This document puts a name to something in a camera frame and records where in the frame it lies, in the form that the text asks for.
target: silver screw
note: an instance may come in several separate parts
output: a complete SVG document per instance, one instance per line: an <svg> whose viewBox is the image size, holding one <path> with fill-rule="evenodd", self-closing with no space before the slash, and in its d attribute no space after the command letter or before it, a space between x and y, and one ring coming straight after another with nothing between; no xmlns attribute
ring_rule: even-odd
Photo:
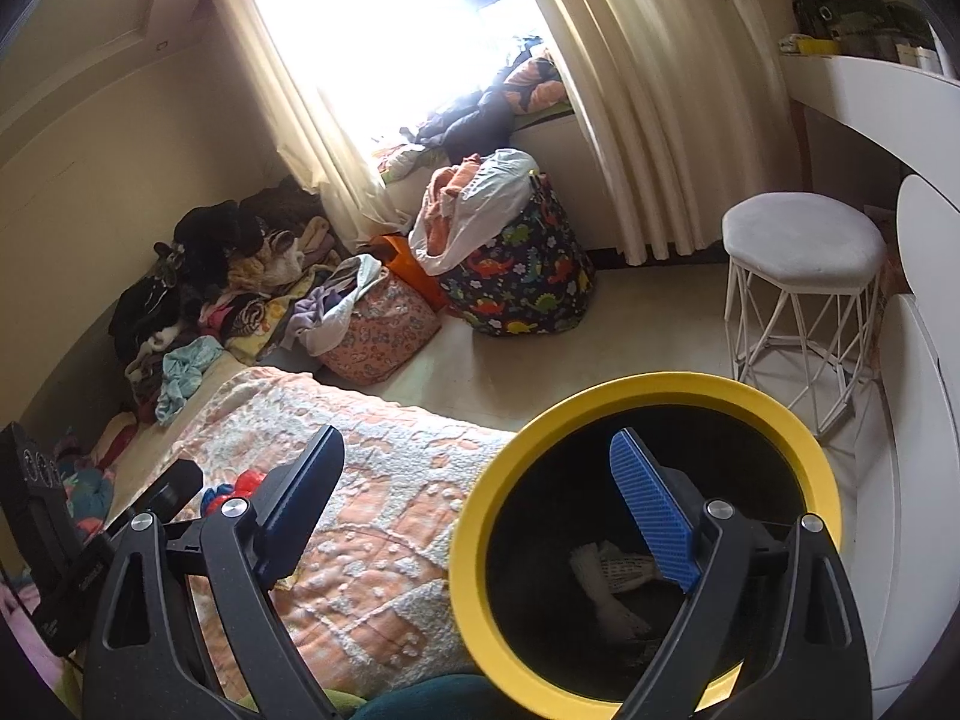
<svg viewBox="0 0 960 720"><path fill-rule="evenodd" d="M154 523L154 516L150 512L143 512L133 517L130 521L130 527L134 531L145 531Z"/></svg>
<svg viewBox="0 0 960 720"><path fill-rule="evenodd" d="M810 533L819 533L824 528L824 522L816 514L804 514L800 518L800 525L803 525Z"/></svg>
<svg viewBox="0 0 960 720"><path fill-rule="evenodd" d="M719 498L707 504L707 511L711 517L716 517L717 519L730 519L733 517L733 506L728 504L727 501L721 501Z"/></svg>
<svg viewBox="0 0 960 720"><path fill-rule="evenodd" d="M247 506L247 501L243 498L230 498L229 501L224 501L220 511L224 513L224 517L240 517L240 514L246 512Z"/></svg>

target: white plastic bag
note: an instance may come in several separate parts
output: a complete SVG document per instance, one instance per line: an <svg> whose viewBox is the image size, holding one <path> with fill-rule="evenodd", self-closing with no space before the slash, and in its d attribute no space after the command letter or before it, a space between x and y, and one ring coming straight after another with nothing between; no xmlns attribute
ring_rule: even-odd
<svg viewBox="0 0 960 720"><path fill-rule="evenodd" d="M350 327L350 315L353 313L353 306L357 303L357 300L363 298L363 295L366 295L373 286L390 272L380 264L376 257L371 257L369 254L350 257L344 260L337 270L348 268L355 264L357 260L360 262L360 268L357 271L357 286L353 292L324 313L320 324L297 336L299 342L304 345L311 357L319 357L340 345L340 341L347 335L347 329ZM331 274L330 279L332 280L335 276L336 271Z"/></svg>
<svg viewBox="0 0 960 720"><path fill-rule="evenodd" d="M530 200L531 170L539 172L534 158L515 148L498 148L488 157L459 197L450 202L452 208L443 209L443 215L450 217L450 236L446 250L439 255L427 253L421 208L409 240L410 250L426 274L439 276L452 271L474 250L498 236Z"/></svg>

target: white stool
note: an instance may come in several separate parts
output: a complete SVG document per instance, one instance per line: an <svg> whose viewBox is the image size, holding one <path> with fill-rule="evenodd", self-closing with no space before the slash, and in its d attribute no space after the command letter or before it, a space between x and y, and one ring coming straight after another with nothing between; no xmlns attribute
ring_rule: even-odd
<svg viewBox="0 0 960 720"><path fill-rule="evenodd" d="M754 365L765 349L798 346L803 353L806 382L787 408L792 410L803 396L809 395L812 432L819 439L841 415L848 413L853 388L863 371L877 313L880 267L886 256L880 230L859 211L830 197L784 191L759 194L731 208L723 219L723 241L730 255L724 321L731 374L737 381L745 382L752 376L755 382ZM780 290L773 314L766 322L751 292L755 277ZM800 309L800 295L824 295L824 307L810 326ZM736 337L731 334L735 296L739 296L740 302ZM787 300L793 306L796 336L773 332ZM830 343L822 346L812 336L834 302L837 327ZM750 338L751 312L760 330L755 343ZM853 329L847 328L854 313L856 331L850 340ZM810 352L819 358L816 370L811 369ZM839 395L821 418L815 386L827 365L836 373Z"/></svg>

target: curtain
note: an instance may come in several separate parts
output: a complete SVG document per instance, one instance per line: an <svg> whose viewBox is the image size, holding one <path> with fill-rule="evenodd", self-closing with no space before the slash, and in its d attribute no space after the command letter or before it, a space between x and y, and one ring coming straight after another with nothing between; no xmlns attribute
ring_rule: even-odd
<svg viewBox="0 0 960 720"><path fill-rule="evenodd" d="M304 189L320 195L347 248L407 228L410 218L392 208L376 168L320 88L323 62L338 59L323 52L311 0L213 1L277 153Z"/></svg>
<svg viewBox="0 0 960 720"><path fill-rule="evenodd" d="M723 214L799 184L757 0L536 0L631 265L720 238Z"/></svg>

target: window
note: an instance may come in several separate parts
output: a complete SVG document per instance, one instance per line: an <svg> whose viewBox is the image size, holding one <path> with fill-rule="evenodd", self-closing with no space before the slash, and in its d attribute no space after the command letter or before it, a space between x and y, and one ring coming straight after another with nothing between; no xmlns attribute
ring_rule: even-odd
<svg viewBox="0 0 960 720"><path fill-rule="evenodd" d="M517 37L544 34L533 0L317 0L323 89L355 137L378 141L484 89Z"/></svg>

